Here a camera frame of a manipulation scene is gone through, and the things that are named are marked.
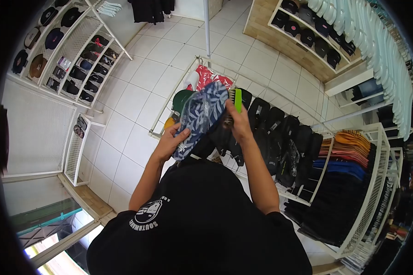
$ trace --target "metal pole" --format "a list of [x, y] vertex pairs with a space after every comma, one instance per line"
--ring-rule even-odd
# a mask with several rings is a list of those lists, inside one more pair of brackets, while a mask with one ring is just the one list
[[[211, 49], [209, 47], [209, 7], [208, 7], [208, 0], [204, 0], [204, 19], [205, 19], [206, 57], [208, 59], [211, 59]], [[208, 62], [208, 67], [211, 68], [211, 62]]]

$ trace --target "black t-shirt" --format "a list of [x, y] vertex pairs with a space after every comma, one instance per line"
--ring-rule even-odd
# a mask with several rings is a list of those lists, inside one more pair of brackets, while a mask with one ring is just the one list
[[168, 171], [138, 212], [107, 223], [87, 265], [91, 275], [312, 274], [291, 221], [264, 215], [228, 168], [204, 161]]

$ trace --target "black cap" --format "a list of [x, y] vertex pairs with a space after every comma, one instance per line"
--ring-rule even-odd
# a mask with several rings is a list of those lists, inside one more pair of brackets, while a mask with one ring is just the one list
[[80, 12], [77, 7], [69, 9], [61, 19], [61, 26], [70, 28], [81, 14], [82, 12]]
[[329, 45], [324, 39], [317, 37], [315, 39], [315, 52], [321, 57], [324, 58], [329, 50]]
[[283, 2], [281, 2], [281, 7], [292, 14], [298, 13], [298, 6], [294, 1], [284, 0]]
[[285, 24], [285, 31], [295, 37], [300, 32], [300, 26], [297, 22], [289, 20]]
[[340, 63], [341, 56], [340, 54], [335, 51], [334, 49], [330, 49], [327, 51], [327, 63], [332, 66], [333, 69], [336, 68], [336, 65]]
[[312, 47], [315, 41], [315, 34], [310, 29], [303, 29], [300, 31], [300, 41], [308, 47]]
[[28, 54], [25, 50], [21, 50], [17, 53], [17, 56], [12, 63], [12, 72], [14, 74], [19, 74], [22, 72], [24, 66], [26, 66]]
[[46, 36], [44, 46], [46, 47], [46, 49], [55, 49], [58, 46], [58, 43], [60, 43], [63, 36], [64, 33], [60, 30], [60, 28], [52, 29]]
[[54, 7], [48, 8], [41, 15], [40, 24], [43, 25], [44, 27], [49, 25], [49, 23], [52, 21], [52, 19], [55, 18], [57, 14], [58, 14], [58, 10], [56, 10]]
[[355, 52], [356, 47], [353, 44], [353, 42], [351, 41], [350, 43], [347, 43], [345, 40], [342, 41], [341, 43], [341, 47], [343, 48], [343, 50], [345, 50], [350, 56], [352, 56], [352, 54]]
[[324, 20], [324, 18], [322, 17], [315, 16], [314, 22], [315, 22], [315, 29], [319, 33], [327, 37], [329, 35], [329, 31], [331, 28], [330, 28], [330, 25], [326, 22], [326, 20]]

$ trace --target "baseball cap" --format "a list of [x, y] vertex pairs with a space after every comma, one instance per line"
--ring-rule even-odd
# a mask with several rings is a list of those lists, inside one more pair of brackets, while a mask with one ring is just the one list
[[60, 43], [63, 36], [64, 33], [60, 30], [60, 28], [52, 29], [46, 36], [44, 46], [46, 47], [46, 49], [55, 49], [58, 46], [58, 43]]
[[341, 43], [341, 47], [343, 48], [343, 50], [345, 50], [350, 56], [352, 56], [352, 54], [355, 52], [356, 47], [353, 44], [353, 42], [351, 41], [350, 43], [347, 43], [345, 40], [342, 41]]
[[49, 25], [49, 23], [52, 21], [52, 19], [55, 18], [57, 14], [58, 14], [58, 10], [56, 10], [54, 7], [49, 7], [41, 15], [40, 24], [43, 25], [44, 27]]
[[327, 37], [329, 35], [330, 25], [326, 22], [326, 20], [324, 20], [324, 18], [322, 17], [315, 16], [314, 21], [315, 21], [315, 29], [319, 33]]
[[277, 27], [281, 29], [283, 28], [283, 26], [288, 20], [289, 20], [289, 15], [287, 13], [284, 13], [282, 11], [277, 11], [274, 19], [272, 19], [272, 24], [276, 25]]
[[336, 65], [340, 63], [340, 61], [341, 61], [341, 56], [337, 51], [335, 51], [334, 49], [330, 49], [327, 51], [327, 63], [329, 63], [329, 65], [332, 68], [335, 69]]
[[41, 72], [44, 70], [46, 63], [47, 60], [43, 57], [43, 54], [39, 54], [34, 57], [29, 68], [29, 75], [31, 77], [39, 78], [41, 76]]
[[14, 74], [19, 74], [22, 72], [24, 66], [26, 66], [28, 58], [28, 53], [25, 50], [21, 50], [17, 53], [17, 56], [12, 63], [12, 71]]
[[295, 37], [300, 32], [300, 26], [297, 22], [288, 20], [285, 24], [285, 31]]
[[298, 13], [298, 5], [292, 0], [284, 0], [281, 2], [281, 7], [292, 14]]
[[77, 7], [70, 8], [63, 15], [63, 18], [61, 19], [61, 26], [70, 28], [81, 14], [82, 12], [80, 12]]
[[40, 29], [38, 27], [33, 28], [28, 34], [26, 35], [25, 38], [25, 48], [28, 48], [29, 50], [32, 49], [34, 46], [35, 42], [38, 40], [40, 37]]
[[314, 15], [312, 14], [312, 10], [308, 8], [307, 5], [302, 5], [298, 10], [298, 17], [300, 17], [304, 22], [312, 25], [314, 23]]
[[315, 41], [315, 34], [310, 29], [303, 29], [300, 31], [300, 41], [308, 47], [312, 47]]
[[321, 57], [324, 58], [329, 50], [329, 45], [324, 39], [318, 37], [315, 39], [315, 52]]
[[79, 80], [84, 80], [86, 78], [86, 74], [82, 70], [80, 70], [77, 66], [72, 67], [69, 75], [70, 77], [73, 77]]

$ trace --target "person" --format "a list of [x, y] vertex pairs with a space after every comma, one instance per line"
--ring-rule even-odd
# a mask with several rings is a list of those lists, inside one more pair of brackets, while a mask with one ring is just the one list
[[226, 109], [241, 145], [252, 202], [220, 163], [164, 163], [190, 131], [167, 128], [134, 190], [128, 211], [107, 223], [87, 251], [90, 275], [312, 274], [292, 222], [279, 209], [274, 181], [255, 142], [244, 107]]

